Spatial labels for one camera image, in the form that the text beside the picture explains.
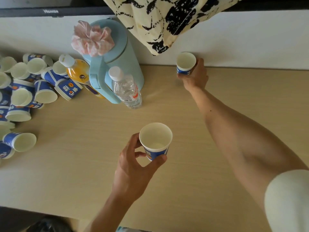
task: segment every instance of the light blue thermos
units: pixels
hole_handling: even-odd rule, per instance
[[[126,28],[111,19],[95,21],[91,26],[94,25],[99,25],[101,28],[109,27],[115,46],[103,56],[83,55],[83,58],[90,64],[89,80],[92,87],[111,103],[120,103],[121,100],[111,90],[112,80],[108,70],[113,66],[118,66],[125,74],[131,74],[139,91],[143,88],[144,76],[128,39]]]

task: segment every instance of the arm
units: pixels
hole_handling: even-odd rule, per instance
[[[130,206],[141,197],[154,173],[167,160],[166,155],[160,155],[142,167],[136,158],[146,154],[135,152],[140,146],[139,133],[132,135],[119,156],[112,192],[85,232],[115,232]]]
[[[264,210],[268,184],[280,173],[307,169],[302,160],[268,129],[224,105],[204,88],[208,81],[203,59],[191,75],[178,74],[191,93],[218,149],[236,178]]]

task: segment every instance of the orange juice bottle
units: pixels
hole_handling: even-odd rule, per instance
[[[69,54],[61,54],[59,57],[59,62],[66,67],[66,72],[68,76],[95,94],[99,98],[104,98],[102,94],[92,88],[89,81],[89,64],[81,59],[74,59]]]

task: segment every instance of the hand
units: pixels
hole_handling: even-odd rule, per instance
[[[194,66],[191,74],[185,75],[179,73],[177,77],[183,80],[183,85],[189,92],[196,88],[205,89],[208,76],[204,67],[204,60],[202,58],[197,60],[197,64]]]
[[[136,158],[146,156],[146,153],[135,152],[138,147],[141,147],[139,133],[131,136],[120,153],[112,187],[112,196],[128,204],[141,197],[154,173],[167,160],[166,155],[160,155],[142,167]]]

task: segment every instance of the white wall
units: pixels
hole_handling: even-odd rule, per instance
[[[70,45],[73,26],[80,19],[102,18],[1,18],[0,51],[19,57],[25,52],[80,57]],[[174,65],[178,53],[190,51],[204,57],[207,66],[309,69],[308,23],[307,10],[228,12],[199,23],[159,56],[134,37],[131,41],[141,64]]]

